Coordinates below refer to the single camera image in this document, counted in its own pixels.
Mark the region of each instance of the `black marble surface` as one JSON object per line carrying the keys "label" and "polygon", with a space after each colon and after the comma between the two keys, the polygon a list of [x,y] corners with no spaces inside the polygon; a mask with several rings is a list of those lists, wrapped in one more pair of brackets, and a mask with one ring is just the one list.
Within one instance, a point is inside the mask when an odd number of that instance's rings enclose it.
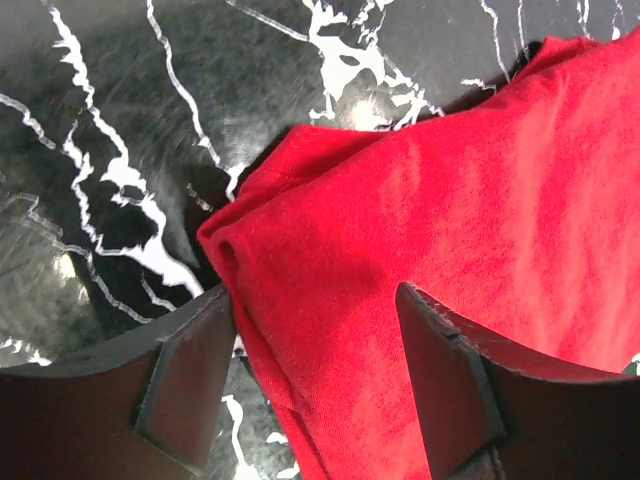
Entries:
{"label": "black marble surface", "polygon": [[[0,366],[218,282],[194,240],[292,125],[402,128],[638,0],[0,0]],[[238,345],[212,479],[300,478]]]}

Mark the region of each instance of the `cloth fold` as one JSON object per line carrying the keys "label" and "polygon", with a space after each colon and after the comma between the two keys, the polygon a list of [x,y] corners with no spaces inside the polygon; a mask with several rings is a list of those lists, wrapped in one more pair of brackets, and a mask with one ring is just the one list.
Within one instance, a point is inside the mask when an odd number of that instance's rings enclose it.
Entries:
{"label": "cloth fold", "polygon": [[198,238],[306,480],[428,479],[409,281],[567,361],[640,351],[640,35],[547,39],[497,95],[398,132],[295,128]]}

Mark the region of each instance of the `red fabric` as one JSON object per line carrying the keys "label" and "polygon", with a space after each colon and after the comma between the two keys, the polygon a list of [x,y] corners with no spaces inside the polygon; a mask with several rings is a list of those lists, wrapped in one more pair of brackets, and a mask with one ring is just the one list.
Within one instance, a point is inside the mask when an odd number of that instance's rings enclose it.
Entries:
{"label": "red fabric", "polygon": [[529,347],[640,350],[640,34],[549,39],[478,108],[296,128],[199,232],[306,480],[428,479],[402,281]]}

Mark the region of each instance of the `red cloth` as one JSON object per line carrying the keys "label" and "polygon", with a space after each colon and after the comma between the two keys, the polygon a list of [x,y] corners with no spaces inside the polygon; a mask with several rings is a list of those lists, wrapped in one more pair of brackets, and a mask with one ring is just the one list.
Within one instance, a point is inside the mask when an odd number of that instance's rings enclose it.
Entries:
{"label": "red cloth", "polygon": [[639,74],[639,33],[548,39],[468,112],[296,128],[202,227],[306,480],[429,478],[402,281],[572,362],[640,350]]}

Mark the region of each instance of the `red towel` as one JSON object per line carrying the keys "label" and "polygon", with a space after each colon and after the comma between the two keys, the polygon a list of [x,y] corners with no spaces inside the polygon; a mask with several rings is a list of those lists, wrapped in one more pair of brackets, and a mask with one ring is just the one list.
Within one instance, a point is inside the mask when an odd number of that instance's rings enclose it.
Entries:
{"label": "red towel", "polygon": [[640,350],[639,78],[640,33],[548,39],[468,112],[296,128],[202,227],[306,480],[430,478],[402,281],[565,360]]}

